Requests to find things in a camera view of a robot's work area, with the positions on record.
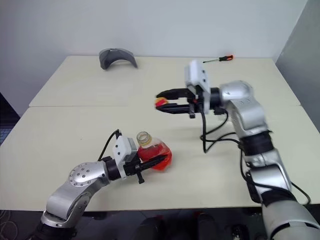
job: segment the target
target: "screwdriver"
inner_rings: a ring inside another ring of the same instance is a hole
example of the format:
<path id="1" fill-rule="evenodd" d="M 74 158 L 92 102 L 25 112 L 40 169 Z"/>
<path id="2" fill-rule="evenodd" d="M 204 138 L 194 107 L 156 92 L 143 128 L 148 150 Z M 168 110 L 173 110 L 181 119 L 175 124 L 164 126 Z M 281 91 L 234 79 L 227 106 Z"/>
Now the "screwdriver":
<path id="1" fill-rule="evenodd" d="M 209 62 L 215 62 L 215 61 L 219 61 L 219 62 L 222 62 L 222 61 L 230 61 L 234 59 L 234 56 L 233 55 L 230 55 L 230 56 L 222 56 L 222 57 L 219 57 L 217 59 L 213 59 L 213 60 L 209 60 L 209 61 L 203 61 L 203 63 L 209 63 Z"/>

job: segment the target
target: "table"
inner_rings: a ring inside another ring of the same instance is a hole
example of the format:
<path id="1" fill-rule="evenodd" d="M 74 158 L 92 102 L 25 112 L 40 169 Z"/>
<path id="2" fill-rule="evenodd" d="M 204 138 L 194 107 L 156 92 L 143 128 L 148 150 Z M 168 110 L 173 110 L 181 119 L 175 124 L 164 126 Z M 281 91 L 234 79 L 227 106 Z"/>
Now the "table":
<path id="1" fill-rule="evenodd" d="M 43 210 L 70 170 L 95 161 L 117 128 L 134 139 L 139 131 L 162 139 L 172 150 L 172 165 L 165 172 L 146 170 L 143 184 L 136 176 L 112 182 L 87 211 L 257 206 L 241 178 L 234 143 L 221 142 L 204 154 L 200 116 L 154 109 L 158 92 L 183 87 L 190 60 L 137 57 L 138 70 L 124 62 L 102 71 L 96 56 L 67 57 L 0 147 L 0 209 Z M 272 60 L 237 58 L 205 68 L 212 87 L 232 80 L 253 86 L 291 180 L 320 203 L 314 187 L 320 181 L 320 135 Z M 208 115 L 208 129 L 221 121 Z M 212 138 L 232 130 L 228 122 Z"/>
<path id="2" fill-rule="evenodd" d="M 185 87 L 184 68 L 192 59 L 137 57 L 138 69 L 125 61 L 102 70 L 97 56 L 69 56 L 31 101 L 30 107 L 153 104 L 157 93 Z M 211 87 L 243 80 L 252 85 L 256 99 L 264 107 L 300 105 L 271 58 L 236 58 L 208 62 L 204 67 Z"/>
<path id="3" fill-rule="evenodd" d="M 165 172 L 146 170 L 143 184 L 138 184 L 136 176 L 112 182 L 96 193 L 88 211 L 256 206 L 241 178 L 234 143 L 219 143 L 204 154 L 200 117 L 189 119 L 186 114 L 153 110 L 146 121 L 144 111 L 105 106 L 30 107 L 0 147 L 0 208 L 43 210 L 75 165 L 98 158 L 116 128 L 128 137 L 135 138 L 139 131 L 159 137 L 172 149 L 172 165 Z M 274 131 L 273 142 L 291 180 L 310 194 L 313 203 L 320 203 L 320 192 L 314 187 L 320 181 L 316 128 L 300 106 L 275 108 L 272 113 L 267 113 L 267 120 Z M 208 117 L 209 127 L 219 122 L 216 116 Z M 230 131 L 228 123 L 212 137 Z M 305 201 L 294 193 L 300 202 Z"/>

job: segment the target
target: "red liquid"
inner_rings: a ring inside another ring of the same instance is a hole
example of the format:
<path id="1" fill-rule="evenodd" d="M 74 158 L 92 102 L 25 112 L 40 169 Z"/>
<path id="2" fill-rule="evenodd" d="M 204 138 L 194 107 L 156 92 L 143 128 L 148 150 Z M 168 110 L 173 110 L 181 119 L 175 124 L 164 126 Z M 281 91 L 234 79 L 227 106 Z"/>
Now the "red liquid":
<path id="1" fill-rule="evenodd" d="M 163 142 L 150 146 L 148 148 L 142 148 L 141 146 L 138 149 L 138 155 L 141 158 L 142 162 L 148 162 L 150 159 L 159 156 L 167 155 L 167 157 L 157 165 L 153 166 L 153 169 L 163 171 L 168 165 L 170 165 L 172 160 L 171 150 Z"/>

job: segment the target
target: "robotic arm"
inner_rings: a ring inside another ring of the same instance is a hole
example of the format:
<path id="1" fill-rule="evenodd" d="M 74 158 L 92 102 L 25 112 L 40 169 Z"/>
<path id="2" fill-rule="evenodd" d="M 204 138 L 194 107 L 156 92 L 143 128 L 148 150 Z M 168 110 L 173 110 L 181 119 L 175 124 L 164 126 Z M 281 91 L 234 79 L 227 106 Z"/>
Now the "robotic arm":
<path id="1" fill-rule="evenodd" d="M 251 199 L 260 203 L 265 229 L 271 240 L 319 240 L 320 225 L 291 193 L 291 181 L 274 148 L 262 106 L 254 98 L 252 87 L 244 81 L 209 87 L 202 64 L 192 61 L 185 69 L 187 88 L 159 93 L 157 98 L 176 100 L 187 98 L 188 104 L 166 103 L 157 106 L 170 114 L 208 114 L 225 109 L 239 138 L 239 148 L 249 167 L 245 180 Z"/>
<path id="2" fill-rule="evenodd" d="M 85 162 L 74 167 L 68 179 L 48 199 L 32 240 L 68 240 L 75 234 L 75 226 L 83 215 L 92 196 L 111 181 L 138 176 L 144 183 L 141 171 L 151 168 L 165 159 L 165 155 L 142 163 L 132 138 L 115 132 L 116 142 L 110 156 L 100 161 Z"/>

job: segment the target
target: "gray curved object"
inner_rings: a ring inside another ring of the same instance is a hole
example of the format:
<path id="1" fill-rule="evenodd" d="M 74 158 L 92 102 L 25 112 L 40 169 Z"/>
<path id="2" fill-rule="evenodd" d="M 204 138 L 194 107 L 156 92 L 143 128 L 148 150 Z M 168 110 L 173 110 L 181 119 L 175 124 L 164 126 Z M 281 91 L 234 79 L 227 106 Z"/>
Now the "gray curved object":
<path id="1" fill-rule="evenodd" d="M 134 54 L 123 48 L 107 48 L 99 53 L 100 66 L 107 69 L 113 62 L 117 60 L 127 60 L 135 68 L 138 68 Z"/>

